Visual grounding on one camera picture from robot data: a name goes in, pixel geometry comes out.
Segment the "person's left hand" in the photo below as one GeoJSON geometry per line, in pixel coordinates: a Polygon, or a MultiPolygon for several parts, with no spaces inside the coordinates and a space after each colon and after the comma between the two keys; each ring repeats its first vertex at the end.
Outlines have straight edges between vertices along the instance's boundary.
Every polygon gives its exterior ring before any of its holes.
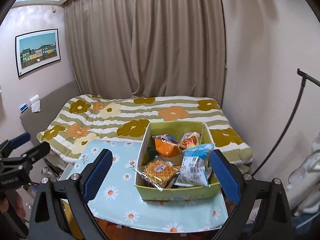
{"type": "Polygon", "coordinates": [[[9,192],[9,199],[7,199],[3,192],[1,192],[1,213],[7,212],[10,206],[14,208],[18,217],[25,219],[26,211],[24,209],[23,199],[19,194],[18,189],[14,189],[9,192]]]}

